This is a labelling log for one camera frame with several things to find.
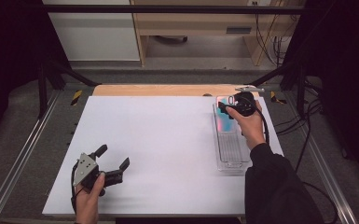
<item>black sleeve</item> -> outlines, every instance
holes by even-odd
[[[268,144],[251,151],[246,172],[246,223],[324,223],[320,211],[290,162],[273,154]]]

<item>wire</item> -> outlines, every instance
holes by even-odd
[[[72,168],[72,173],[71,173],[71,191],[72,191],[71,203],[72,203],[72,207],[74,208],[75,214],[76,214],[76,196],[77,196],[77,194],[75,194],[74,182],[75,182],[75,171],[77,169],[77,165],[78,165],[78,163],[75,163],[74,167]]]
[[[270,61],[271,63],[274,63],[274,64],[277,64],[277,63],[274,62],[274,60],[273,60],[272,57],[270,56],[269,50],[268,50],[268,48],[266,47],[266,45],[267,45],[267,41],[268,41],[268,39],[269,39],[269,33],[271,32],[272,26],[273,26],[275,20],[276,20],[278,17],[279,17],[279,15],[275,15],[275,16],[274,16],[274,19],[272,20],[271,25],[269,26],[266,40],[264,40],[264,39],[263,39],[263,35],[262,35],[261,32],[260,32],[260,28],[259,28],[259,24],[258,24],[258,14],[255,14],[255,27],[256,27],[255,38],[256,38],[257,43],[258,43],[258,45],[260,46],[260,48],[264,51],[264,53],[265,53],[265,54],[267,55],[267,57],[269,58],[269,61]]]
[[[282,37],[277,37],[274,36],[274,41],[272,41],[272,46],[274,49],[274,54],[275,57],[277,57],[278,59],[284,59],[284,55],[286,54],[286,52],[281,52],[281,45],[282,45]]]
[[[303,184],[308,186],[308,187],[311,187],[313,189],[316,189],[317,191],[319,191],[322,195],[324,195],[326,197],[326,199],[331,203],[332,207],[333,207],[333,210],[334,210],[334,218],[331,222],[327,222],[326,224],[333,224],[333,223],[336,223],[337,220],[338,220],[338,209],[336,207],[336,204],[333,202],[333,200],[331,200],[330,196],[328,196],[325,192],[323,192],[321,189],[318,189],[316,186],[310,184],[310,183],[307,183],[305,181],[303,181]]]
[[[253,105],[255,107],[255,110],[257,111],[257,113],[261,116],[261,118],[263,119],[263,124],[264,124],[264,134],[266,135],[266,142],[267,144],[269,144],[269,127],[267,125],[266,122],[266,118],[264,118],[263,113],[261,113],[261,111],[257,108],[257,106]]]
[[[305,141],[304,141],[304,144],[303,144],[303,147],[301,149],[301,152],[300,152],[300,156],[298,157],[298,161],[297,161],[297,165],[296,165],[296,173],[298,171],[298,167],[299,165],[301,164],[301,160],[304,156],[304,152],[305,152],[305,148],[308,144],[308,140],[310,138],[310,135],[311,135],[311,119],[310,119],[310,113],[311,113],[311,105],[315,102],[319,101],[319,99],[316,99],[314,101],[312,101],[309,105],[308,105],[308,109],[307,109],[307,114],[309,114],[308,116],[306,116],[306,120],[307,120],[307,124],[308,124],[308,130],[307,130],[307,135],[306,135],[306,138],[305,138]]]
[[[311,135],[311,111],[312,111],[312,109],[313,108],[315,108],[316,106],[318,106],[318,105],[320,105],[320,103],[318,104],[318,105],[315,105],[315,106],[313,106],[313,107],[311,107],[311,105],[313,104],[313,103],[315,103],[315,102],[318,102],[319,101],[319,99],[316,99],[316,100],[314,100],[314,101],[312,101],[309,105],[308,105],[308,109],[307,109],[307,124],[308,124],[308,131],[307,131],[307,135],[306,135],[306,139],[305,139],[305,141],[304,141],[304,145],[303,145],[303,147],[302,147],[302,149],[301,149],[301,152],[300,152],[300,155],[299,155],[299,157],[298,157],[298,161],[297,161],[297,165],[296,165],[296,169],[295,169],[295,172],[297,173],[297,171],[298,171],[298,167],[299,167],[299,165],[301,164],[301,160],[302,160],[302,158],[303,158],[303,156],[304,156],[304,152],[305,152],[305,149],[306,149],[306,146],[307,146],[307,144],[308,144],[308,140],[309,140],[309,138],[310,138],[310,135]],[[331,203],[331,205],[332,205],[332,207],[333,207],[333,209],[334,209],[334,218],[333,218],[333,221],[331,221],[331,222],[328,222],[328,224],[333,224],[333,223],[336,223],[337,222],[337,220],[338,220],[338,209],[337,209],[337,207],[336,207],[336,205],[334,204],[334,202],[331,200],[331,198],[330,198],[330,196],[328,196],[326,193],[324,193],[321,189],[318,189],[316,186],[313,186],[312,184],[310,184],[310,183],[307,183],[307,182],[304,182],[303,181],[303,184],[304,185],[306,185],[306,186],[309,186],[309,187],[311,187],[311,188],[313,188],[313,189],[316,189],[317,191],[319,191],[320,193],[322,193],[325,197],[326,197],[326,199]]]
[[[310,107],[310,111],[308,111],[308,112],[305,114],[305,116],[306,116],[306,117],[310,117],[311,115],[314,115],[315,113],[317,113],[317,112],[320,111],[321,109],[322,109],[322,108],[321,108],[321,104],[314,105],[314,106]],[[283,125],[283,124],[287,124],[287,123],[293,122],[293,120],[295,120],[296,118],[298,118],[298,115],[295,116],[294,118],[290,119],[289,121],[282,122],[282,123],[280,123],[280,124],[275,125],[274,127],[277,127],[277,126],[280,126],[280,125]],[[276,132],[277,135],[284,135],[284,134],[291,133],[291,132],[297,130],[298,128],[302,127],[302,126],[306,123],[306,122],[304,121],[302,124],[300,124],[299,126],[296,127],[296,125],[299,124],[301,121],[304,121],[304,119],[298,118],[298,120],[297,120],[295,123],[291,124],[289,127],[287,127],[287,128],[285,128],[285,129],[283,129],[283,130],[280,130],[280,131]]]
[[[77,197],[77,195],[78,195],[83,189],[84,189],[84,187],[81,188],[81,190],[75,195],[75,197]]]
[[[267,50],[267,53],[269,54],[268,56],[269,56],[269,58],[270,58],[270,61],[271,61],[273,64],[277,65],[277,67],[278,67],[278,62],[274,62],[274,61],[272,60],[271,53],[269,52],[269,48],[268,48],[268,50]]]

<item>white tabletop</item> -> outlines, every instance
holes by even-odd
[[[270,144],[283,154],[263,98]],[[212,116],[214,97],[91,96],[43,210],[73,216],[72,167],[80,153],[103,144],[101,171],[131,165],[123,183],[108,187],[100,214],[139,216],[243,216],[244,176],[218,171]]]

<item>person's hand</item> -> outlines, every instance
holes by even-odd
[[[255,101],[255,104],[261,111],[260,103]],[[229,106],[226,106],[226,110],[235,120],[238,121],[242,134],[246,138],[246,145],[248,145],[250,149],[253,149],[258,144],[266,142],[263,134],[263,119],[257,111],[255,111],[255,113],[251,116],[244,117]]]
[[[91,191],[76,186],[76,223],[96,224],[98,222],[98,198],[104,188],[105,173],[101,173]]]

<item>clear plastic container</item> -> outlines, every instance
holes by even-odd
[[[214,104],[214,142],[217,169],[222,172],[243,173],[250,161],[250,150],[242,136],[240,126],[217,107],[217,102],[234,104],[229,96],[216,97]]]

